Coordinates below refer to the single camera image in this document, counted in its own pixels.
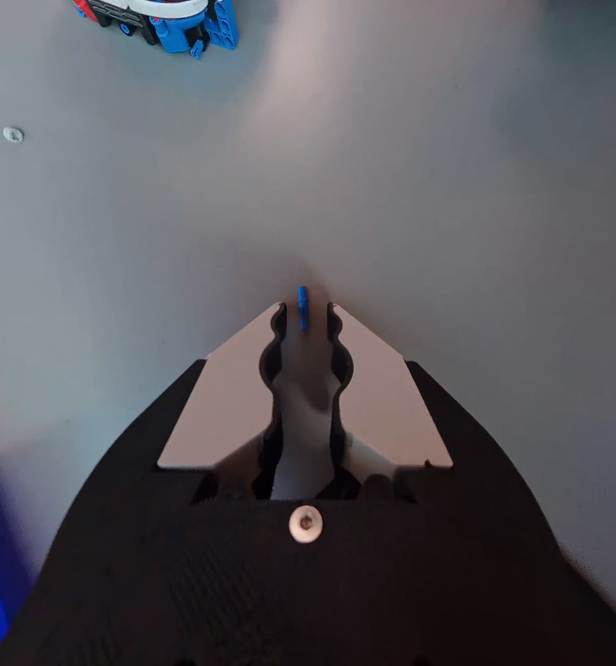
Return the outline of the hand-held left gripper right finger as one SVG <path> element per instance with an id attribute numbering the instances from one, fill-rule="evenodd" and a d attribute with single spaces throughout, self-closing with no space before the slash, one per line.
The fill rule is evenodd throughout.
<path id="1" fill-rule="evenodd" d="M 336 476 L 363 485 L 374 475 L 450 470 L 452 457 L 403 355 L 333 302 L 327 336 L 337 379 L 329 439 Z"/>

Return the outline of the grey desk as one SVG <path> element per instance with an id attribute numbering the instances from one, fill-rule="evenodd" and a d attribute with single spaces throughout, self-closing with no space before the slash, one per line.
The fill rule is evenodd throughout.
<path id="1" fill-rule="evenodd" d="M 0 462 L 72 496 L 0 665 L 616 665 L 616 1 L 236 1 L 201 64 L 68 4 L 0 1 Z M 279 302 L 270 499 L 159 469 Z M 450 470 L 336 476 L 330 302 Z"/>

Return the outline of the brick race car model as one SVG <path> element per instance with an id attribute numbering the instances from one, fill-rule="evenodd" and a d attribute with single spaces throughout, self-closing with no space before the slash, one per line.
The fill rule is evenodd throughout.
<path id="1" fill-rule="evenodd" d="M 210 46 L 234 50 L 239 41 L 232 1 L 72 1 L 80 15 L 169 54 L 198 60 Z"/>

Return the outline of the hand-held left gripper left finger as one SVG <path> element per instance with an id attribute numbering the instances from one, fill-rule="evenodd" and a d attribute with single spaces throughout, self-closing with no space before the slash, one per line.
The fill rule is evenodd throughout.
<path id="1" fill-rule="evenodd" d="M 283 451 L 273 382 L 286 333 L 287 305 L 279 302 L 208 355 L 157 459 L 159 469 L 241 479 L 256 499 L 270 499 Z"/>

